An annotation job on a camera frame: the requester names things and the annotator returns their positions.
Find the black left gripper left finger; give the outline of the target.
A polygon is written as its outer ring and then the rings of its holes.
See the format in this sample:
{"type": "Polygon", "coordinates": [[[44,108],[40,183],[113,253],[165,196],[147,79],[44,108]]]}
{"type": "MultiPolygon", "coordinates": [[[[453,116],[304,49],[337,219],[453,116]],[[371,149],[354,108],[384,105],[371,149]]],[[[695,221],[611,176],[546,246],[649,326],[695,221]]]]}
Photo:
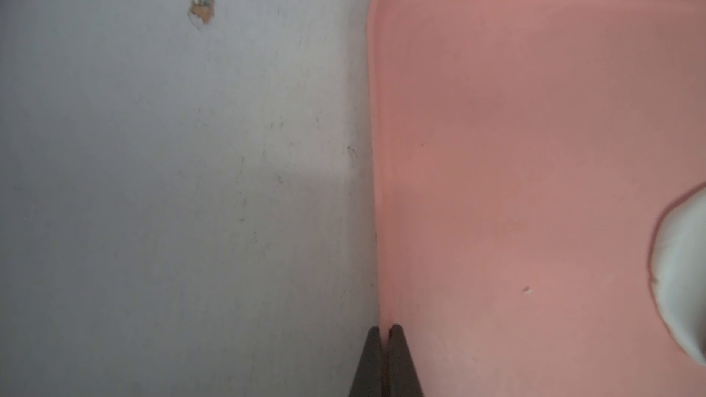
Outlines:
{"type": "Polygon", "coordinates": [[[349,397],[383,397],[384,396],[384,350],[382,338],[377,326],[369,330],[353,382],[349,397]]]}

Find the white dough piece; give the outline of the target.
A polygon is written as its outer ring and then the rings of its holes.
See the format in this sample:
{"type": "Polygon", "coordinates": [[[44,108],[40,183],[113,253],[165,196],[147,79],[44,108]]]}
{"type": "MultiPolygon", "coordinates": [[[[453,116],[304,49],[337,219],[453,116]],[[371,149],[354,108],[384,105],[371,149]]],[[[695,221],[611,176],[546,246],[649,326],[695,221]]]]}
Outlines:
{"type": "Polygon", "coordinates": [[[705,364],[705,188],[669,209],[656,228],[651,290],[669,333],[697,364],[705,364]]]}

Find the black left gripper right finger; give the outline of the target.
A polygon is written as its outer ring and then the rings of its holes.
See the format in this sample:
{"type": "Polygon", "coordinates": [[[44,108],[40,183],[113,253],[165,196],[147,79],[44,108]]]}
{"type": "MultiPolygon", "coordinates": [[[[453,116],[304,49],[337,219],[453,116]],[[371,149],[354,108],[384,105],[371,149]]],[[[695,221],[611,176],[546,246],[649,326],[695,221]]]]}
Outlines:
{"type": "Polygon", "coordinates": [[[390,397],[424,396],[404,329],[397,323],[389,332],[388,391],[390,397]]]}

